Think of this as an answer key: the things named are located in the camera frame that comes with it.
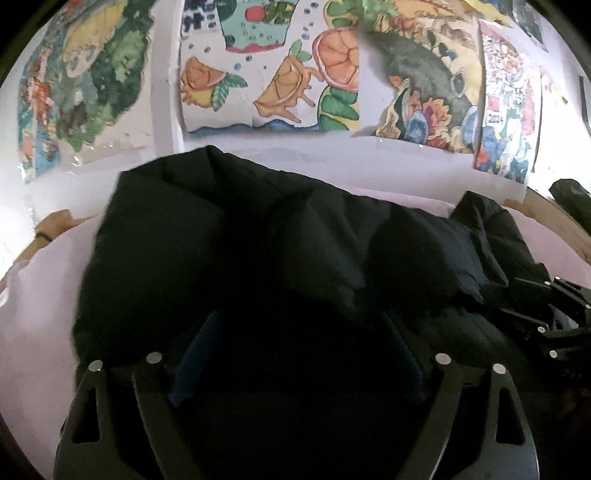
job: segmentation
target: colorful drawing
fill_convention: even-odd
[[[504,27],[513,26],[513,0],[464,0],[479,17]]]
[[[318,126],[322,131],[359,129],[357,92],[327,87],[318,102]]]
[[[228,98],[230,88],[246,88],[240,75],[220,72],[201,63],[197,57],[187,60],[180,76],[182,101],[187,105],[213,108],[217,112]]]
[[[430,11],[410,3],[372,0],[371,40],[385,53],[395,89],[376,135],[458,153],[472,152],[482,66],[474,22],[454,20],[458,8],[436,2]],[[404,8],[409,18],[393,14]],[[447,12],[443,18],[430,18]]]
[[[359,45],[355,27],[327,30],[314,40],[312,55],[328,87],[320,95],[321,130],[359,128]]]
[[[481,26],[487,108],[475,168],[525,183],[538,141],[540,71],[493,24]]]
[[[358,129],[357,14],[356,0],[186,0],[179,84],[187,130]],[[205,18],[200,28],[195,15]],[[217,110],[216,89],[228,91]]]
[[[472,19],[473,9],[463,0],[362,0],[366,25],[378,17]]]
[[[359,46],[355,27],[321,33],[314,40],[312,53],[326,83],[347,92],[359,90]]]
[[[304,91],[311,88],[310,79],[312,76],[320,81],[323,78],[318,70],[304,65],[304,62],[310,60],[312,55],[303,51],[301,45],[301,41],[294,42],[289,55],[284,58],[273,80],[258,100],[254,102],[259,115],[278,115],[299,124],[301,120],[287,111],[286,108],[296,106],[300,98],[311,107],[316,106]]]
[[[330,0],[324,6],[324,20],[330,28],[350,27],[357,19],[356,0]]]
[[[226,0],[220,0],[217,4],[227,8]],[[219,22],[216,0],[185,0],[181,38],[186,38],[192,31],[219,31]]]
[[[25,181],[92,145],[139,97],[155,0],[70,1],[52,20],[20,83]]]
[[[513,14],[521,29],[542,50],[548,52],[542,38],[540,14],[525,0],[513,0]]]
[[[227,51],[254,53],[285,45],[298,0],[217,0]]]

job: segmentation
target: green foliage drawing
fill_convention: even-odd
[[[60,119],[56,133],[75,151],[93,144],[107,125],[138,100],[148,50],[148,32],[154,24],[150,9],[155,0],[128,0],[115,34],[105,44],[90,69],[80,77],[63,74],[56,94]],[[72,105],[76,90],[82,102]]]
[[[225,82],[218,83],[213,89],[212,106],[214,112],[217,112],[226,103],[228,93],[230,93],[230,87]]]
[[[236,0],[217,0],[217,15],[220,22],[230,18],[236,10]]]
[[[330,94],[347,105],[353,105],[357,101],[357,93],[345,92],[335,87],[330,87]]]
[[[248,84],[245,79],[243,79],[239,75],[232,75],[230,73],[224,77],[223,82],[226,83],[229,87],[238,87],[238,88],[248,87]]]
[[[301,46],[301,40],[296,40],[295,42],[293,42],[290,48],[289,55],[294,56],[300,62],[304,63],[310,60],[312,58],[312,55],[306,52],[305,50],[302,50]]]
[[[284,24],[291,20],[296,6],[290,2],[278,1],[269,2],[265,5],[265,19],[267,24]]]
[[[357,98],[357,93],[346,92],[335,87],[325,88],[318,105],[320,130],[349,130],[345,124],[346,121],[359,120],[359,112],[355,108]]]
[[[400,13],[393,2],[384,2],[383,0],[362,0],[363,20],[366,26],[371,30],[378,14],[386,14],[390,17],[399,17]]]
[[[350,27],[357,23],[357,0],[331,1],[326,6],[325,13],[328,17],[334,17],[327,20],[329,27]]]
[[[248,87],[248,83],[240,75],[227,74],[213,89],[212,107],[214,112],[217,112],[224,106],[224,103],[228,99],[230,88],[233,87],[246,88]]]
[[[342,130],[342,131],[349,130],[349,127],[347,127],[347,125],[345,125],[345,124],[339,122],[338,120],[335,120],[323,113],[321,113],[320,116],[318,117],[318,126],[320,127],[320,130],[322,130],[323,132],[328,132],[331,130]]]

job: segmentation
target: wooden board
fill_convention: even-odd
[[[523,203],[506,200],[504,206],[518,210],[552,230],[591,265],[591,236],[558,205],[528,188]]]

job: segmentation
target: green leaf drawing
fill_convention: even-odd
[[[321,113],[320,116],[318,117],[318,125],[323,132],[327,132],[329,130],[342,130],[342,131],[349,130],[347,125],[342,124],[338,120],[335,120],[323,113]]]
[[[331,2],[329,3],[329,7],[326,9],[326,13],[328,13],[331,17],[339,17],[341,15],[345,15],[349,11],[349,8],[345,4],[340,4],[338,2]]]
[[[340,88],[330,87],[330,94],[342,100],[347,105],[353,105],[357,101],[357,93],[346,92]]]
[[[290,48],[290,55],[297,57],[298,54],[301,52],[301,40],[296,40],[291,44]]]
[[[216,87],[213,89],[212,96],[212,106],[214,112],[217,112],[221,107],[223,107],[223,104],[226,103],[229,92],[230,87],[225,82],[220,82],[216,85]]]
[[[335,18],[332,23],[335,26],[335,28],[350,27],[351,25],[353,25],[353,20],[351,20],[350,18]]]
[[[271,23],[277,15],[277,7],[274,2],[270,2],[265,7],[265,23]]]
[[[217,0],[217,15],[220,22],[227,20],[236,10],[236,0]]]
[[[308,60],[310,60],[312,58],[312,55],[309,54],[308,52],[301,50],[296,56],[295,56],[300,62],[304,63]]]
[[[223,82],[228,85],[229,87],[237,87],[237,88],[246,88],[248,84],[245,79],[243,79],[240,75],[232,75],[227,74],[224,77]]]
[[[320,108],[322,108],[324,113],[330,115],[346,118],[347,120],[359,120],[357,111],[346,103],[341,102],[337,97],[325,96],[322,99]]]

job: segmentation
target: flower drawing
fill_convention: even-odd
[[[395,88],[394,99],[386,112],[386,121],[376,130],[376,136],[401,138],[454,152],[470,151],[462,143],[460,127],[449,131],[452,114],[443,99],[429,97],[422,100],[421,92],[411,88],[410,79],[392,76],[390,83]]]

